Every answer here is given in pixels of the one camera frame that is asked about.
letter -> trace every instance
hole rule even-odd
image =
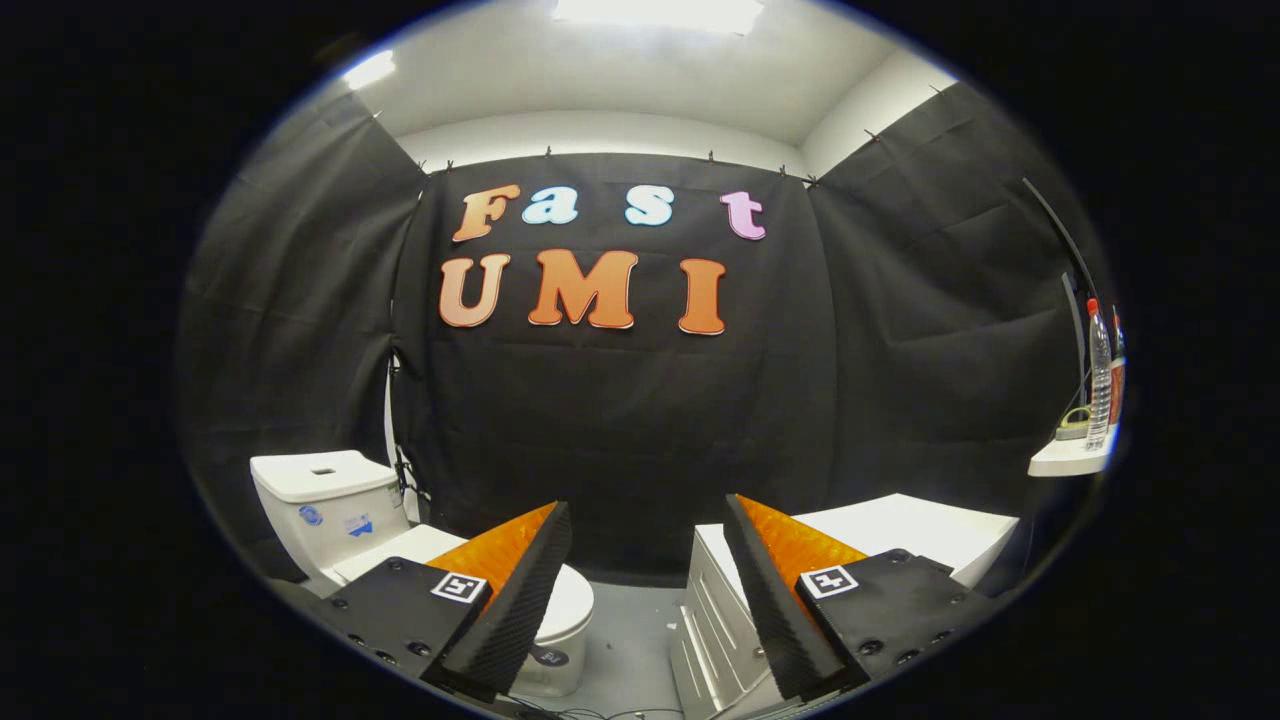
[[[689,334],[724,332],[724,322],[717,314],[719,278],[724,274],[724,265],[690,258],[680,261],[680,269],[689,275],[689,300],[685,302],[685,316],[678,323],[680,329]]]
[[[671,219],[676,193],[660,184],[637,184],[627,191],[627,211],[622,214],[632,225],[660,225]]]
[[[539,190],[529,199],[534,202],[525,208],[525,214],[521,217],[531,225],[541,223],[563,225],[577,217],[577,210],[573,209],[573,204],[577,202],[577,191],[572,187],[548,187]]]
[[[462,214],[462,227],[453,233],[453,242],[489,234],[493,228],[485,220],[500,218],[507,210],[507,200],[517,197],[520,197],[518,184],[504,184],[483,192],[472,192],[463,197],[462,201],[467,204],[467,210]]]
[[[440,265],[444,282],[440,283],[440,319],[454,328],[474,328],[484,324],[498,306],[498,286],[502,282],[502,269],[511,263],[511,255],[485,255],[480,259],[484,268],[484,286],[480,290],[480,302],[475,307],[462,305],[462,284],[467,270],[474,264],[470,258],[454,258]]]
[[[554,325],[561,322],[561,311],[556,307],[559,297],[568,313],[568,322],[575,325],[582,314],[595,301],[595,310],[588,322],[596,328],[625,329],[635,324],[635,318],[627,311],[627,293],[631,282],[631,268],[637,258],[622,250],[611,250],[600,255],[591,273],[582,277],[577,260],[568,250],[543,250],[538,263],[543,266],[543,286],[538,291],[538,306],[529,314],[529,322],[535,325]]]
[[[745,191],[721,195],[721,202],[728,205],[728,227],[733,228],[739,237],[746,240],[764,237],[764,228],[756,225],[751,218],[751,213],[759,213],[763,208],[759,202],[751,201],[750,195]]]

pink letter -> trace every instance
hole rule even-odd
[[[764,237],[764,228],[756,225],[755,220],[751,219],[751,213],[759,213],[763,208],[759,202],[753,202],[746,191],[721,195],[721,202],[728,205],[728,227],[733,228],[739,237],[746,240]]]

blue letter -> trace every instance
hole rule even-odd
[[[671,202],[676,193],[660,184],[637,184],[627,191],[627,211],[623,213],[632,225],[660,225],[671,219]]]
[[[563,225],[577,217],[577,210],[573,209],[573,204],[577,202],[577,191],[572,187],[559,186],[539,190],[530,200],[534,204],[525,208],[525,214],[521,217],[531,225],[547,222]]]

ceiling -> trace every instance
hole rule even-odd
[[[809,0],[762,4],[741,37],[553,20],[556,0],[480,3],[407,32],[390,46],[396,72],[357,94],[396,137],[490,115],[611,110],[799,145],[895,45]]]

plastic bottle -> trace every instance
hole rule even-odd
[[[1111,416],[1111,333],[1098,313],[1098,301],[1091,297],[1088,307],[1093,392],[1089,396],[1089,432],[1084,436],[1084,450],[1093,452],[1102,450],[1107,442],[1107,420]]]
[[[1111,324],[1116,333],[1116,346],[1111,359],[1111,424],[1120,421],[1120,404],[1124,402],[1124,333],[1120,332],[1120,313],[1111,306]]]

